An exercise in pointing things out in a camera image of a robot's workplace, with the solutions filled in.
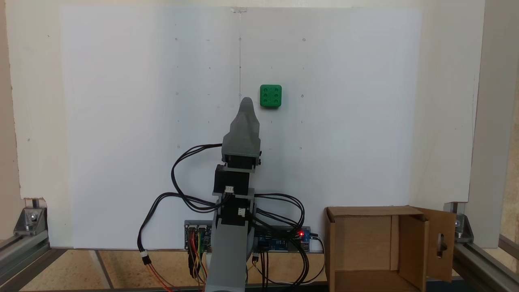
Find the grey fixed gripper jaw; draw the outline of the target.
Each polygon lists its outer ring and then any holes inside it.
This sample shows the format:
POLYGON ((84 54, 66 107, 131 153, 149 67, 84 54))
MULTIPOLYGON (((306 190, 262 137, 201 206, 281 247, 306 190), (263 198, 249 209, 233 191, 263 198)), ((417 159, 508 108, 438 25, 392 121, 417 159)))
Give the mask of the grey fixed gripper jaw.
POLYGON ((229 132, 224 135, 223 144, 260 145, 259 126, 252 99, 244 97, 239 104, 237 115, 230 124, 229 132))

